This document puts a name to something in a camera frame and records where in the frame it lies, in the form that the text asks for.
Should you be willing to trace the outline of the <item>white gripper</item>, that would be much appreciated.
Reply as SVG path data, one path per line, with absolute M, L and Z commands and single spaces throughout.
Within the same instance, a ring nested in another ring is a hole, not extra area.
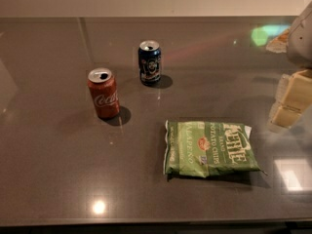
M 267 123 L 273 133 L 290 128 L 312 105 L 312 2 L 292 23 L 287 57 L 293 64 L 308 69 L 280 78 Z

